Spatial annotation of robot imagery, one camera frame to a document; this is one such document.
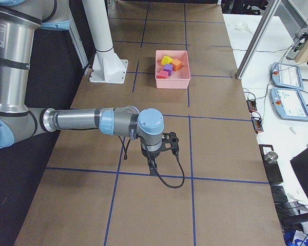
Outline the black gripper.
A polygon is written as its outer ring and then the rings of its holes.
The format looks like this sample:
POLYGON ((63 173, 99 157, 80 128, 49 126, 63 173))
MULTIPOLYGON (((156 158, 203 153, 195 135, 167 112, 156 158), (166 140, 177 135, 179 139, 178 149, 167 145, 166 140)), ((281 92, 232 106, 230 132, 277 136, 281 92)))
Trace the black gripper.
POLYGON ((162 152, 171 151, 174 156, 179 156, 179 139, 175 132, 162 133, 161 141, 150 146, 146 140, 140 137, 141 152, 147 158, 150 176, 158 176, 157 157, 162 152))

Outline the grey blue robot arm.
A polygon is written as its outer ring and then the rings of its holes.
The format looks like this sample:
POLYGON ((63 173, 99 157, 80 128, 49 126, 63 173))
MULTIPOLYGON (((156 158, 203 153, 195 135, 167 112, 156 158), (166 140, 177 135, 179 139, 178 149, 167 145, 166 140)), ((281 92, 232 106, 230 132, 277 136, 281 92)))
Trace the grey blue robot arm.
POLYGON ((152 176, 157 157, 178 156, 178 138, 164 132, 162 113, 134 106, 56 110, 28 108, 25 94, 36 29, 74 29, 68 1, 0 1, 0 149, 46 132, 99 129, 107 135, 139 139, 152 176))

